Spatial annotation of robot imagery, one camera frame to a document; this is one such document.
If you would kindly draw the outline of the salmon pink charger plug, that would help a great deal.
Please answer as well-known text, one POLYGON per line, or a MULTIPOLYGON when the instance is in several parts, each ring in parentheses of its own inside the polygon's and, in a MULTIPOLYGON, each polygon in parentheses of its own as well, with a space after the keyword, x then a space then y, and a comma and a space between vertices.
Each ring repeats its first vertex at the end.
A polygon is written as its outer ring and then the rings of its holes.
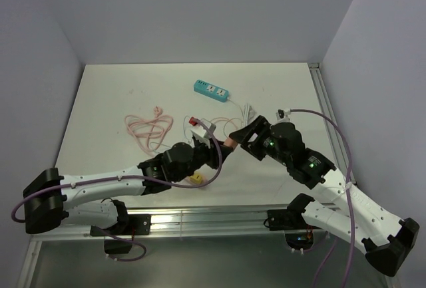
POLYGON ((233 139, 231 139, 230 137, 225 139, 223 145, 226 147, 232 148, 233 150, 235 150, 238 147, 238 143, 234 141, 233 139))

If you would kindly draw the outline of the yellow charger plug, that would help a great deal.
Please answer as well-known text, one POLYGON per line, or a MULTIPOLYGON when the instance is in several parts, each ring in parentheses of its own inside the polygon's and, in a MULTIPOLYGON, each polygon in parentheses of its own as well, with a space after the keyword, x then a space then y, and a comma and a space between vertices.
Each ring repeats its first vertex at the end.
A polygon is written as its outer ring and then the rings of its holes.
POLYGON ((204 176, 199 173, 195 173, 188 178, 189 182, 193 185, 201 185, 204 182, 204 176))

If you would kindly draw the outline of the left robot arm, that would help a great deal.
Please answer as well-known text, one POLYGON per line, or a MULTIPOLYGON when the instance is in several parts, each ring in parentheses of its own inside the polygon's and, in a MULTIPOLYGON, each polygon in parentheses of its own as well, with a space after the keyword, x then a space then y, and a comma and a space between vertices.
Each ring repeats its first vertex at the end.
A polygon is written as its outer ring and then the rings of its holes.
POLYGON ((123 170, 89 176, 62 175, 57 168, 42 171, 24 190, 28 234, 51 231, 60 225, 89 225, 114 235, 127 231, 130 218, 120 196, 147 196, 171 188, 192 189, 182 181, 208 166, 217 178, 237 143, 210 140, 193 146, 179 142, 171 149, 123 170))

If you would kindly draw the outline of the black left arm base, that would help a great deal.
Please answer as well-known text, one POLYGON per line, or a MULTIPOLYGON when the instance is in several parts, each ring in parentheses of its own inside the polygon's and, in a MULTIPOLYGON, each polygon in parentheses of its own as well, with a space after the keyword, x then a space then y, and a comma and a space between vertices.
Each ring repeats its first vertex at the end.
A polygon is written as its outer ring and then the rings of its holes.
POLYGON ((117 262, 133 262, 141 260, 147 254, 146 246, 137 241, 138 235, 150 233, 151 215, 133 214, 129 215, 128 223, 117 229, 101 229, 91 226, 89 235, 91 237, 103 237, 104 253, 106 257, 117 262), (133 247, 141 249, 141 254, 136 257, 126 257, 133 247))

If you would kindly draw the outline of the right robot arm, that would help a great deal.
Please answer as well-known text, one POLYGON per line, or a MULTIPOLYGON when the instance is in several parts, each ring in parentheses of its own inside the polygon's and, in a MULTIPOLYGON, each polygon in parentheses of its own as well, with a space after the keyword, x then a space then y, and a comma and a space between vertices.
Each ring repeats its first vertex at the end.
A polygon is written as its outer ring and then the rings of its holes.
POLYGON ((270 124, 258 116, 230 133, 230 138, 258 160, 269 156, 284 165, 295 181, 339 208, 335 212, 313 196, 299 194, 287 208, 292 226, 322 228, 353 243, 380 273, 388 277, 397 274, 419 233, 414 219, 400 218, 347 183, 333 162, 305 146, 301 133, 287 120, 270 124))

